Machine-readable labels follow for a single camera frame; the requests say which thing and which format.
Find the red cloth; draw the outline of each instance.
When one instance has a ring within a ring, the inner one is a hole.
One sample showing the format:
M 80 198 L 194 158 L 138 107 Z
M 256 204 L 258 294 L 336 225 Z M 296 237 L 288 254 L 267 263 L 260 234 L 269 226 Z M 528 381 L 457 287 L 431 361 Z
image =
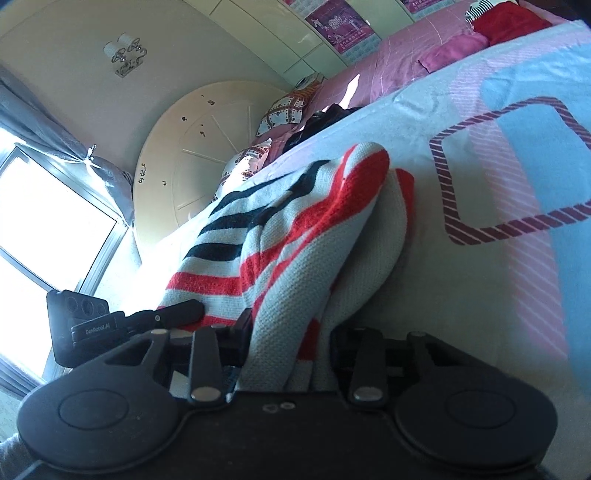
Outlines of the red cloth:
M 491 46 L 522 37 L 552 24 L 513 2 L 502 2 L 473 22 L 474 31 L 488 38 Z

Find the metal screw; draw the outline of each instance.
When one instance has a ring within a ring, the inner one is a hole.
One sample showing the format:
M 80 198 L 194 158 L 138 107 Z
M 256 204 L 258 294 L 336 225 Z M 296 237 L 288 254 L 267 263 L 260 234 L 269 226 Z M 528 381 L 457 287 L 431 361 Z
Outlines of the metal screw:
M 276 403 L 268 403 L 267 405 L 262 406 L 262 410 L 265 413 L 277 413 L 279 411 L 279 405 Z
M 384 392 L 377 387 L 359 387 L 353 392 L 353 398 L 362 402 L 378 401 L 383 396 Z
M 191 398 L 199 402 L 216 401 L 221 396 L 222 392 L 215 387 L 198 387 L 191 392 Z

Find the window frame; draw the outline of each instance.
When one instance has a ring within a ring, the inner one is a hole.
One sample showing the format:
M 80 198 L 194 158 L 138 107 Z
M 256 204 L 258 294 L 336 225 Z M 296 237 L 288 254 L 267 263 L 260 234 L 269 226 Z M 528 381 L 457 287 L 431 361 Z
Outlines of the window frame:
M 114 211 L 109 205 L 107 205 L 100 196 L 96 195 L 93 191 L 89 190 L 86 186 L 81 184 L 78 180 L 71 177 L 67 172 L 61 168 L 58 168 L 50 158 L 32 148 L 28 148 L 24 145 L 15 145 L 12 151 L 9 151 L 8 155 L 4 158 L 0 158 L 0 176 L 8 168 L 10 163 L 15 158 L 21 158 L 25 162 L 33 161 L 37 163 L 41 168 L 47 171 L 50 175 L 55 177 L 61 183 L 63 183 L 70 190 L 74 191 L 80 197 L 84 198 L 87 202 L 98 208 L 108 217 L 115 221 L 113 228 L 109 235 L 105 239 L 102 247 L 98 251 L 95 260 L 93 261 L 90 270 L 84 278 L 81 278 L 76 286 L 75 290 L 78 293 L 85 295 L 94 295 L 99 283 L 109 266 L 109 263 L 113 259 L 119 244 L 123 240 L 123 237 L 127 233 L 129 227 L 125 223 L 121 215 Z M 27 268 L 25 265 L 20 263 L 14 258 L 8 251 L 4 250 L 0 246 L 0 257 L 4 258 L 8 263 L 15 267 L 20 273 L 25 275 L 29 280 L 35 282 L 45 291 L 56 290 L 49 282 L 38 276 L 35 272 Z M 45 370 L 43 371 L 42 378 L 46 381 L 51 381 L 64 373 L 64 368 L 59 366 L 53 357 L 53 351 L 49 352 Z

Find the plaid pillow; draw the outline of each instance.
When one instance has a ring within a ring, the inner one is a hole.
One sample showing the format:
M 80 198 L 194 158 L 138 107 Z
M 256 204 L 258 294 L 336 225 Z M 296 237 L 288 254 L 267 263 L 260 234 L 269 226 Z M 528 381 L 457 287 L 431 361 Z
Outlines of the plaid pillow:
M 267 159 L 270 146 L 271 139 L 248 147 L 234 155 L 223 169 L 222 179 L 216 193 L 213 195 L 212 202 L 232 192 L 243 181 L 248 180 L 258 172 Z
M 277 125 L 299 124 L 304 109 L 314 98 L 323 79 L 322 74 L 313 73 L 300 81 L 292 92 L 273 103 L 261 120 L 261 125 L 256 132 L 257 137 Z
M 484 15 L 488 12 L 492 7 L 495 7 L 498 4 L 503 2 L 513 2 L 514 4 L 517 3 L 515 0 L 478 0 L 473 4 L 470 4 L 470 8 L 466 12 L 466 21 L 470 24 L 474 22 L 477 18 Z

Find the wall sconce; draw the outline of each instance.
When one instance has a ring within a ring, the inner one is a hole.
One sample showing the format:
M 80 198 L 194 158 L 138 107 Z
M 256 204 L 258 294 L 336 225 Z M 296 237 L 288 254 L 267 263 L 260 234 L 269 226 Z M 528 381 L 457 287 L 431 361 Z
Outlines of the wall sconce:
M 103 52 L 111 59 L 111 63 L 119 62 L 123 64 L 115 70 L 115 73 L 121 78 L 142 65 L 143 58 L 148 53 L 139 43 L 139 38 L 134 38 L 127 33 L 121 34 L 117 42 L 110 41 L 107 43 L 103 48 Z

